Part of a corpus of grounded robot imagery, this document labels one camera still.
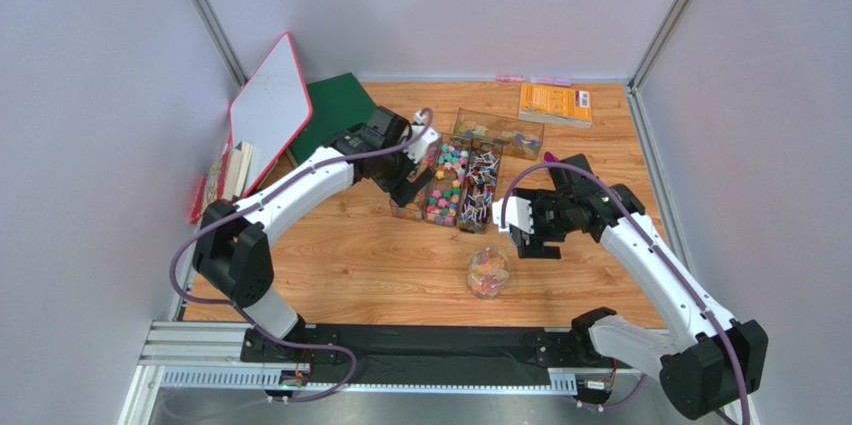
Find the three-compartment clear candy box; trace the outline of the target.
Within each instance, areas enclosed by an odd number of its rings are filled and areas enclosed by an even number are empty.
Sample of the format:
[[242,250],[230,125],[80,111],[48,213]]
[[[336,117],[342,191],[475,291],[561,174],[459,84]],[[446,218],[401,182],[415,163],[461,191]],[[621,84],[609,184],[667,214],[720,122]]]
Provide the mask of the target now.
[[483,234],[492,223],[503,143],[488,137],[444,135],[409,177],[432,171],[430,181],[392,216]]

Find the single clear candy box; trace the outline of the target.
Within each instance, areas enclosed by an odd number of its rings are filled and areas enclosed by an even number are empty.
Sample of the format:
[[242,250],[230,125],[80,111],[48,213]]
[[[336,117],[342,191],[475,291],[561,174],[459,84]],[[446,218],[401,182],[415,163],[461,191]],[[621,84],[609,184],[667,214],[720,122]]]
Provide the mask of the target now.
[[515,118],[459,109],[454,133],[500,142],[503,153],[515,158],[537,160],[542,149],[544,125]]

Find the clear plastic jar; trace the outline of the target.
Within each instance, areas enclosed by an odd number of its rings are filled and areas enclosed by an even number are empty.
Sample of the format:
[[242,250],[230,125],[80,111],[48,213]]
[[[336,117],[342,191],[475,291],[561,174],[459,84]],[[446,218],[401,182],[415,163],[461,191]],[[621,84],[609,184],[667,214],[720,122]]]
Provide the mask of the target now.
[[486,247],[473,254],[466,283],[474,296],[483,299],[494,298],[503,291],[509,277],[509,260],[506,254],[499,249]]

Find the purple plastic scoop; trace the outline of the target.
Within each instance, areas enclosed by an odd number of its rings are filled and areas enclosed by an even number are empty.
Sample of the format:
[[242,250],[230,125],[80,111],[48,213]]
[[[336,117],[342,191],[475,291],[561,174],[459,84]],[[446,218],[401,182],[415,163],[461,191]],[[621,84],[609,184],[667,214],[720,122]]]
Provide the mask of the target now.
[[551,152],[544,153],[543,163],[546,165],[548,170],[560,169],[560,159]]

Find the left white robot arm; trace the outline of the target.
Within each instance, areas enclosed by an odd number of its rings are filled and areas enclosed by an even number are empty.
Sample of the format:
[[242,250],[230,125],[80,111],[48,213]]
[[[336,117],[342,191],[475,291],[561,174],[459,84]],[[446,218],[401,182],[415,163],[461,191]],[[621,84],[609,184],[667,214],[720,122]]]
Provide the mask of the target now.
[[199,231],[181,252],[256,328],[285,339],[301,316],[275,288],[271,247],[325,200],[363,179],[373,181],[398,207],[410,203],[434,173],[419,169],[440,134],[431,109],[412,120],[379,107],[368,122],[337,133],[271,187],[235,203],[219,199],[204,211]]

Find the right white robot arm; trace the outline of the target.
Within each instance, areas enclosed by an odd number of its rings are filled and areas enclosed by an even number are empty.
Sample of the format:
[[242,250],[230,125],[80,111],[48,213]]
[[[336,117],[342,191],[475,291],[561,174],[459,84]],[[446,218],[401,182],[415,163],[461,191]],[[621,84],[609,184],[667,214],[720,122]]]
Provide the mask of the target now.
[[713,298],[670,249],[642,202],[626,186],[606,185],[578,154],[545,161],[551,190],[526,189],[521,172],[492,206],[493,222],[521,258],[558,259],[558,243],[574,232],[600,244],[633,277],[663,319],[666,334],[600,307],[574,318],[572,353],[583,361],[610,358],[656,380],[673,408],[697,420],[740,407],[753,421],[749,396],[761,384],[769,339],[755,320],[741,321]]

